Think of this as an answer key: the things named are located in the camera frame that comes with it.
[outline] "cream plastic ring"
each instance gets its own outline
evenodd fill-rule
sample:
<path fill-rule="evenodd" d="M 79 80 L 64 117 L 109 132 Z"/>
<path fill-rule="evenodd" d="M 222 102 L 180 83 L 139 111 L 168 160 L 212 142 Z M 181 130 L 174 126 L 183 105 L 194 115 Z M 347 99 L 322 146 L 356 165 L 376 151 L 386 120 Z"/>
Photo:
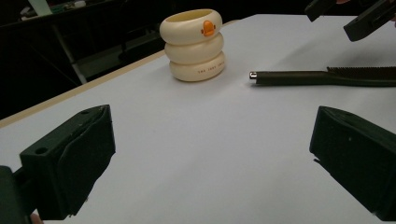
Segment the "cream plastic ring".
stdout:
<path fill-rule="evenodd" d="M 161 38 L 173 45 L 196 44 L 213 38 L 222 19 L 213 9 L 196 9 L 170 16 L 160 25 Z"/>
<path fill-rule="evenodd" d="M 225 56 L 221 52 L 214 59 L 197 64 L 169 63 L 173 76 L 182 81 L 201 81 L 216 76 L 225 67 Z"/>
<path fill-rule="evenodd" d="M 219 55 L 223 45 L 224 38 L 218 33 L 214 38 L 198 44 L 180 46 L 166 43 L 165 54 L 174 63 L 201 63 Z"/>

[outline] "white table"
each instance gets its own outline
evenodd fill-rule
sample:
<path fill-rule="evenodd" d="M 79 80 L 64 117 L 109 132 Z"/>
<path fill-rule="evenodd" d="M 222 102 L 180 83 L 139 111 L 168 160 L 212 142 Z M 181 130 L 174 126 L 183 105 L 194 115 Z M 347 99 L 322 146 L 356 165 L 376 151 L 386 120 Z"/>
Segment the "white table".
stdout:
<path fill-rule="evenodd" d="M 80 110 L 109 104 L 117 153 L 78 215 L 63 223 L 382 223 L 313 162 L 309 143 L 320 105 L 396 133 L 396 88 L 258 88 L 248 79 L 253 70 L 395 65 L 393 24 L 350 42 L 343 26 L 353 19 L 255 15 L 229 24 L 219 76 L 178 81 L 160 53 L 3 121 L 0 164 L 15 171 L 34 141 Z"/>

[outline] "black plastic part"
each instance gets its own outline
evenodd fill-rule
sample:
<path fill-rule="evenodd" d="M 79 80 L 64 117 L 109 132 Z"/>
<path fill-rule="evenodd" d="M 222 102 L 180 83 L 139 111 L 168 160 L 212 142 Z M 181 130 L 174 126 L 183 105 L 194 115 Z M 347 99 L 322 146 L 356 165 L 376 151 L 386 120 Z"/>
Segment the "black plastic part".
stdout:
<path fill-rule="evenodd" d="M 79 112 L 26 148 L 22 168 L 35 182 L 40 217 L 76 215 L 114 153 L 109 105 Z"/>
<path fill-rule="evenodd" d="M 368 7 L 374 4 L 375 2 L 376 0 L 359 0 L 359 5 L 361 5 L 362 7 Z"/>
<path fill-rule="evenodd" d="M 23 211 L 25 211 L 25 214 L 29 215 L 35 211 L 37 208 L 36 202 L 39 200 L 36 194 L 37 188 L 35 181 L 26 175 L 23 168 L 17 170 L 13 176 L 19 188 L 21 198 L 23 198 Z"/>
<path fill-rule="evenodd" d="M 396 221 L 396 135 L 352 113 L 320 106 L 310 152 L 367 210 Z"/>
<path fill-rule="evenodd" d="M 328 67 L 325 71 L 255 72 L 261 86 L 339 85 L 395 87 L 396 67 Z"/>
<path fill-rule="evenodd" d="M 336 0 L 314 0 L 306 6 L 304 12 L 309 20 L 314 21 L 337 3 Z"/>
<path fill-rule="evenodd" d="M 395 13 L 396 1 L 379 0 L 344 26 L 344 30 L 350 41 L 358 41 L 393 19 Z"/>

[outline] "black handle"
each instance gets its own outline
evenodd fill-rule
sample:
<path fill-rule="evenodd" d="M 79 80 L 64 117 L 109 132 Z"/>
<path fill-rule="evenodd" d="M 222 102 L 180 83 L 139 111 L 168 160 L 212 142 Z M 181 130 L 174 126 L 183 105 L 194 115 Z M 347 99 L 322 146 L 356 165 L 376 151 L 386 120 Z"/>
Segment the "black handle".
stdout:
<path fill-rule="evenodd" d="M 333 85 L 336 79 L 324 71 L 251 72 L 250 79 L 266 86 Z"/>

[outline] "bangle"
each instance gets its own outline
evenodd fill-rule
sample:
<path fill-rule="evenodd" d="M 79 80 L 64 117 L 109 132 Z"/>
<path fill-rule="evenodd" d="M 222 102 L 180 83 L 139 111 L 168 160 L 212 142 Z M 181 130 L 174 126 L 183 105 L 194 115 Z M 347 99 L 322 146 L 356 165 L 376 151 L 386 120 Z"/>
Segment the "bangle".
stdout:
<path fill-rule="evenodd" d="M 214 59 L 205 63 L 179 64 L 170 62 L 173 76 L 182 81 L 201 81 L 218 75 L 225 67 L 223 51 Z"/>
<path fill-rule="evenodd" d="M 191 45 L 165 44 L 165 54 L 174 63 L 202 63 L 213 59 L 221 52 L 224 38 L 221 33 L 208 41 Z"/>
<path fill-rule="evenodd" d="M 166 43 L 189 45 L 213 38 L 221 25 L 222 19 L 216 10 L 196 9 L 163 20 L 160 35 Z"/>

